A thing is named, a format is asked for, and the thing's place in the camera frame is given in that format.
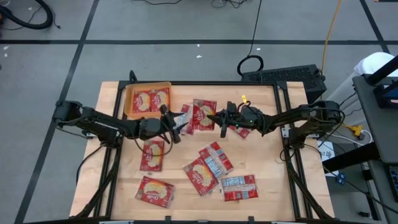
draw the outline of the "food package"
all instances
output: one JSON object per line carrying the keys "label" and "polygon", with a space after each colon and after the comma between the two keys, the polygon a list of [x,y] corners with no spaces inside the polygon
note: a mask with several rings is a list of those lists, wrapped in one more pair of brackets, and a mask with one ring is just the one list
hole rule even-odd
{"label": "food package", "polygon": [[208,144],[205,148],[199,151],[199,154],[217,179],[228,174],[234,169],[231,161],[226,157],[226,154],[217,142]]}
{"label": "food package", "polygon": [[173,200],[174,190],[174,185],[144,176],[136,199],[167,208]]}
{"label": "food package", "polygon": [[143,113],[150,111],[150,91],[135,91],[133,97],[133,113]]}
{"label": "food package", "polygon": [[170,92],[169,88],[150,91],[150,111],[156,112],[160,110],[160,106],[166,105],[170,109]]}
{"label": "food package", "polygon": [[218,184],[217,178],[200,157],[185,166],[184,171],[201,196],[212,193]]}
{"label": "food package", "polygon": [[182,128],[181,134],[191,134],[191,135],[193,134],[192,110],[193,110],[193,106],[182,105],[181,112],[183,112],[185,114],[178,117],[177,127],[179,127],[185,123],[188,123],[188,124]]}
{"label": "food package", "polygon": [[238,134],[242,139],[246,139],[246,137],[250,134],[251,130],[246,128],[236,128],[235,126],[231,125],[229,127],[232,129],[236,134]]}
{"label": "food package", "polygon": [[214,130],[214,122],[207,115],[216,113],[217,102],[193,100],[193,128],[197,130]]}
{"label": "food package", "polygon": [[254,175],[222,178],[221,194],[225,202],[258,197]]}
{"label": "food package", "polygon": [[143,150],[140,170],[154,172],[162,171],[164,141],[147,140],[144,142]]}

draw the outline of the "wooden tabletop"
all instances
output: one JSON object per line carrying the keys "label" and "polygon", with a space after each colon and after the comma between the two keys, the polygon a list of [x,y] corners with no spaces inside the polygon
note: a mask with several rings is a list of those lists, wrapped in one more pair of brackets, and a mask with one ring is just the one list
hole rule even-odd
{"label": "wooden tabletop", "polygon": [[[116,99],[118,82],[103,82],[99,93],[96,110],[112,115]],[[306,104],[307,99],[302,83],[288,83],[291,107]],[[227,101],[240,103],[241,96],[252,102],[264,114],[277,114],[272,86],[184,86],[172,87],[172,109],[179,111],[183,104],[192,104],[192,100],[203,99],[217,101],[217,110],[226,107]],[[280,91],[282,108],[285,109],[283,94]],[[123,115],[124,97],[121,101],[119,118]],[[193,136],[181,136],[181,142],[173,146],[170,154],[164,158],[163,171],[147,172],[139,170],[141,151],[133,140],[123,142],[121,163],[111,218],[113,220],[164,220],[170,215],[172,220],[225,220],[246,221],[254,216],[256,221],[294,221],[289,182],[284,162],[279,159],[283,149],[279,129],[261,137],[253,131],[246,140],[228,131],[225,138],[220,138],[220,128],[214,131],[195,131]],[[198,151],[209,142],[217,141],[234,165],[229,177],[254,174],[259,191],[258,198],[232,202],[221,201],[218,191],[208,196],[199,196],[183,167],[196,159]],[[308,139],[307,144],[316,145],[316,140]],[[99,146],[97,139],[88,141],[85,156]],[[90,200],[100,181],[104,160],[102,150],[88,159],[81,168],[70,215],[76,215]],[[307,187],[317,202],[331,216],[333,208],[323,173],[322,162],[317,152],[304,148],[302,152],[303,168]],[[163,180],[176,186],[175,197],[169,208],[162,208],[135,199],[138,185],[143,175]],[[302,194],[297,188],[301,216],[305,217]],[[104,214],[108,193],[103,196]]]}

